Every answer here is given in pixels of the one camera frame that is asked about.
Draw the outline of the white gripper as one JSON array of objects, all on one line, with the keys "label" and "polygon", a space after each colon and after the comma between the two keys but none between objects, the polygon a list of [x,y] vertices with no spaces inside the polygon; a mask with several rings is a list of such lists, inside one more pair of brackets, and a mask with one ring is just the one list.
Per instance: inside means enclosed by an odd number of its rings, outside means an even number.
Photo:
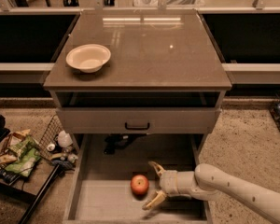
[{"label": "white gripper", "polygon": [[143,210],[156,208],[166,200],[167,196],[194,196],[197,182],[193,171],[178,172],[176,170],[164,170],[160,164],[154,161],[150,161],[148,165],[155,170],[160,178],[161,190],[155,191],[152,198],[142,206]]}]

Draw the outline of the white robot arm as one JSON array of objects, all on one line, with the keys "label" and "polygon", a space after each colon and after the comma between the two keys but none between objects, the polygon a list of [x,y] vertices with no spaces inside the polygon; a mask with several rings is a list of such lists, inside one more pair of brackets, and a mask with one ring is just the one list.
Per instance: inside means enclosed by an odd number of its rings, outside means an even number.
[{"label": "white robot arm", "polygon": [[229,175],[206,163],[198,164],[194,171],[165,170],[154,161],[148,164],[159,177],[160,189],[143,205],[143,210],[159,206],[168,197],[213,201],[222,192],[272,224],[280,224],[280,193]]}]

